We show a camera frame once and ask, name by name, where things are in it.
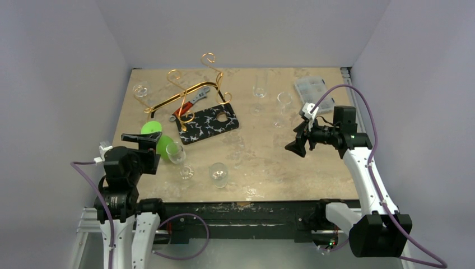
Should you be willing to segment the green plastic wine glass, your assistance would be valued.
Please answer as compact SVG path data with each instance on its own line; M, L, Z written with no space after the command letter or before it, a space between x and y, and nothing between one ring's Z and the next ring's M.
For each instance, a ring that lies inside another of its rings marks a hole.
M162 125L160 122L158 121L149 121L147 123L145 123L142 128L141 128L141 134L142 135L146 135L146 134L150 134L150 133L155 133L155 132L162 132ZM165 161L169 162L170 163L170 160L169 160L169 156L168 156L168 153L166 151L166 148L169 144L173 143L174 140L163 134L162 133L162 136L160 137L158 143L157 143L157 152L161 155L161 158L164 159Z

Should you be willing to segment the clear round wine glass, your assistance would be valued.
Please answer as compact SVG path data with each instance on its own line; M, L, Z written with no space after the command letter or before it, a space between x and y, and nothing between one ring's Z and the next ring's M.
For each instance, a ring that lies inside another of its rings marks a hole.
M132 91L136 98L145 98L150 91L150 84L147 81L141 81L133 86Z

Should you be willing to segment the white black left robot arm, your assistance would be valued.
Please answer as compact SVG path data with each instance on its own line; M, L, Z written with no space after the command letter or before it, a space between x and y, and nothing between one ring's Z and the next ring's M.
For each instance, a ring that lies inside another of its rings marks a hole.
M138 182L143 174L155 175L160 161L157 144L160 131L122 134L122 141L137 143L137 149L100 143L105 175L97 189L94 207L104 247L104 268L146 268L157 229L167 222L159 198L139 200Z

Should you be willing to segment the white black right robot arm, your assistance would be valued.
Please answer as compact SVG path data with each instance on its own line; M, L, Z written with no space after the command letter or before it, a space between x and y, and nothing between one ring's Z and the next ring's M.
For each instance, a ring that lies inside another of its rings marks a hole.
M400 257L412 220L409 215L400 214L385 190L371 157L373 146L369 136L357 130L356 109L336 106L329 126L319 125L317 111L315 104L304 104L299 112L303 122L294 129L295 140L285 149L305 157L306 145L310 150L319 143L333 146L350 171L361 213L353 212L343 202L330 202L316 210L316 224L321 228L332 224L341 228L356 257Z

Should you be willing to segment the clear tall wine glass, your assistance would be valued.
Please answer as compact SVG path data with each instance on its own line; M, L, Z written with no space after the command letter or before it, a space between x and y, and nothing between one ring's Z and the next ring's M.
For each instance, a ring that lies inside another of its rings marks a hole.
M281 92L277 95L277 114L273 121L273 126L282 128L285 125L285 117L289 106L292 104L293 98L289 92Z

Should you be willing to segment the black marbled rack base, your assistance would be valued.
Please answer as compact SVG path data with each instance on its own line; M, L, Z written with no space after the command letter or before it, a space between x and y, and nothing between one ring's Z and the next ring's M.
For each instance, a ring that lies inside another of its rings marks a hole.
M193 121L185 124L181 130L178 118L175 118L182 144L188 145L239 128L238 118L231 104L217 105L195 112Z

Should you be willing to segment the clear stemmed glass near left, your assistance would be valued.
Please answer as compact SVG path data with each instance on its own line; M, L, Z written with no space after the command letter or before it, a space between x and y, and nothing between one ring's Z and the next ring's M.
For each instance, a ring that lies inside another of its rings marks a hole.
M184 180L189 180L194 175L194 168L187 162L184 147L179 142L171 142L166 146L169 160L179 167L179 175Z

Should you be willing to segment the clear plastic screw box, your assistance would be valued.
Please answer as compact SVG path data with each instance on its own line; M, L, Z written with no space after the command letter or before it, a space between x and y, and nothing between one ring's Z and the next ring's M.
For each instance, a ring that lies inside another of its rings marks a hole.
M326 84L320 76L308 76L294 81L294 88L297 91L303 104L316 103L327 91ZM334 109L334 99L328 94L319 104L317 114L330 113Z

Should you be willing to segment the clear champagne flute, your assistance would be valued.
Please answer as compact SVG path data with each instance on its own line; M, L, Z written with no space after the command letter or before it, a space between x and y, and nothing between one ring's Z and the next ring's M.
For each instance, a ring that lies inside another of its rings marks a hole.
M259 69L254 77L253 96L255 97L255 103L250 108L251 115L260 115L264 110L262 105L263 99L268 92L268 70Z

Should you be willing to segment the short ribbed clear goblet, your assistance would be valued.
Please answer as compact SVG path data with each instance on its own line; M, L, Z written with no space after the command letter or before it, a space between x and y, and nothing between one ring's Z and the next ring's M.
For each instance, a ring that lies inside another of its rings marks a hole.
M228 169L223 163L214 163L209 167L209 175L213 185L224 188L227 185Z

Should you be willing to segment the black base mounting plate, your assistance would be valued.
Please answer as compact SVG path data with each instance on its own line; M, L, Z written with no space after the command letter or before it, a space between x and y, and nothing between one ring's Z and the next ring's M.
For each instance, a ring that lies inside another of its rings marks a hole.
M295 243L336 243L342 231L325 219L330 199L261 202L168 202L153 240L156 245L191 239L271 239Z

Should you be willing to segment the red handled adjustable wrench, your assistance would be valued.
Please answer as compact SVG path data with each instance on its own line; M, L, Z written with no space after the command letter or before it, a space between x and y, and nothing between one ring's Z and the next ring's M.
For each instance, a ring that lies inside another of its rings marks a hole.
M170 122L173 122L174 120L176 120L177 116L181 116L183 115L184 113L186 113L196 102L202 100L202 99L205 99L207 98L207 94L210 92L210 87L204 87L202 89L199 89L198 90L198 94L191 100L191 101L188 101L186 102L185 104L183 104L181 106L181 110L180 108L177 109L170 117L169 117L169 121Z

